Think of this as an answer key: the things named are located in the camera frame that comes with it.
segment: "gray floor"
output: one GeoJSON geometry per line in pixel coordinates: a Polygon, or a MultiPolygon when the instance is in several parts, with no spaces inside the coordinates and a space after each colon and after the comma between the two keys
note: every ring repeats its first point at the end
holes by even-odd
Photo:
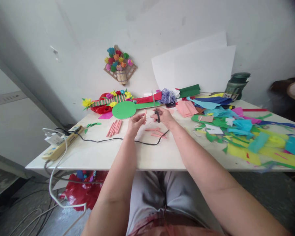
{"type": "MultiPolygon", "coordinates": [[[[234,172],[234,178],[258,201],[260,201],[291,233],[295,235],[295,182],[290,181],[283,173],[252,173],[234,172]]],[[[32,192],[48,189],[47,185],[26,183],[17,193],[16,197],[24,197],[32,192]]],[[[49,194],[46,191],[33,194],[26,200],[16,204],[0,217],[0,236],[9,235],[14,227],[31,211],[41,208],[43,211],[48,209],[49,194]]],[[[90,210],[67,234],[69,236],[80,235],[84,224],[90,214],[90,210]]],[[[13,235],[18,235],[38,213],[33,214],[26,220],[13,235]]],[[[62,209],[56,207],[47,224],[39,234],[40,236],[62,235],[67,228],[81,215],[73,209],[62,209]]],[[[43,218],[32,232],[31,236],[36,235],[43,218]]]]}

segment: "red plastic bag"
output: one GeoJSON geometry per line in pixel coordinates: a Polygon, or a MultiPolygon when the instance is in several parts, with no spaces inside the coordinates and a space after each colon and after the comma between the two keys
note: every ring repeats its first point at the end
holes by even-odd
{"type": "MultiPolygon", "coordinates": [[[[108,171],[97,171],[96,172],[96,177],[94,178],[94,181],[97,182],[104,182],[106,179],[106,176],[108,174],[108,171]]],[[[102,184],[88,184],[89,179],[91,176],[89,176],[86,180],[85,183],[73,183],[69,182],[68,185],[66,186],[65,194],[68,198],[68,201],[70,205],[79,205],[83,203],[87,203],[86,207],[87,209],[93,209],[98,195],[101,191],[102,184]]],[[[76,175],[72,174],[69,177],[70,180],[75,180],[75,181],[81,181],[76,175]]],[[[76,211],[83,211],[83,207],[75,207],[74,208],[76,211]]]]}

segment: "white cardboard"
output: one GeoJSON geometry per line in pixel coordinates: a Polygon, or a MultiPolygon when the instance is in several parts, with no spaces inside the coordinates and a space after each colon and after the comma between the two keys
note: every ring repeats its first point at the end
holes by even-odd
{"type": "Polygon", "coordinates": [[[177,88],[173,85],[174,59],[176,56],[184,53],[200,52],[224,47],[227,47],[226,32],[222,31],[152,58],[153,71],[158,88],[160,90],[164,88],[168,89],[169,87],[177,88]]]}
{"type": "Polygon", "coordinates": [[[200,85],[201,92],[223,92],[231,78],[236,46],[176,56],[175,88],[200,85]]]}

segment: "gray pants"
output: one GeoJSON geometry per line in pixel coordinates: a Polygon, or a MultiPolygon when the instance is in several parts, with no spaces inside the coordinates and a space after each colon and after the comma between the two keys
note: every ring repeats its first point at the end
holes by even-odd
{"type": "Polygon", "coordinates": [[[137,171],[132,184],[127,235],[138,221],[163,209],[165,193],[168,211],[187,215],[206,228],[223,232],[187,171],[137,171]]]}

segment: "table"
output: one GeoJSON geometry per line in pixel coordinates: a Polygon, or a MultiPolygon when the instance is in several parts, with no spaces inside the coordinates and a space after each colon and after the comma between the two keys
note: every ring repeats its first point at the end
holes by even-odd
{"type": "MultiPolygon", "coordinates": [[[[243,100],[238,100],[232,103],[236,107],[242,108],[258,108],[255,105],[247,103],[243,100]]],[[[137,110],[137,113],[142,113],[144,110],[137,110]]],[[[154,112],[151,108],[147,109],[147,124],[142,126],[138,132],[136,140],[140,140],[146,143],[157,143],[158,137],[150,135],[150,131],[144,131],[146,128],[156,128],[160,127],[162,132],[166,132],[167,129],[162,123],[155,123],[149,117],[154,112]]],[[[269,114],[269,111],[260,112],[244,112],[245,116],[249,117],[259,117],[269,114]]],[[[89,123],[101,122],[102,125],[93,126],[89,128],[88,132],[81,134],[85,139],[91,140],[104,140],[106,134],[111,126],[111,124],[116,120],[112,117],[109,120],[98,119],[100,115],[94,112],[90,112],[85,118],[83,118],[77,125],[82,125],[84,127],[89,123]]],[[[198,124],[192,121],[190,118],[183,118],[178,111],[173,113],[173,117],[177,122],[183,126],[189,134],[202,145],[225,169],[228,171],[256,171],[263,169],[264,167],[255,167],[253,164],[248,164],[245,160],[232,156],[230,154],[225,154],[222,149],[226,147],[226,144],[219,144],[217,142],[210,143],[205,134],[201,134],[198,137],[193,132],[194,127],[198,124]]],[[[281,116],[273,114],[272,116],[266,118],[267,121],[276,122],[286,122],[295,124],[295,122],[285,119],[281,116]]],[[[123,125],[120,129],[119,134],[115,134],[113,137],[123,138],[127,131],[128,121],[124,120],[123,125]]],[[[284,127],[271,126],[270,131],[278,133],[291,133],[284,127]]],[[[59,165],[60,170],[109,170],[114,158],[119,150],[119,146],[122,140],[111,140],[101,143],[86,142],[77,137],[77,139],[69,146],[65,157],[62,159],[59,165]]],[[[161,139],[160,143],[156,146],[144,145],[141,143],[136,143],[137,157],[138,157],[138,169],[139,170],[175,170],[182,171],[186,170],[178,148],[175,144],[174,138],[171,132],[168,132],[167,139],[161,139]]],[[[26,166],[26,169],[40,170],[44,168],[45,161],[41,156],[45,153],[42,152],[38,157],[36,157],[31,163],[26,166]]],[[[268,157],[260,155],[261,162],[271,160],[268,157]]],[[[48,164],[49,169],[53,169],[58,161],[48,164]]],[[[281,166],[275,166],[272,171],[295,171],[293,169],[281,166]]]]}

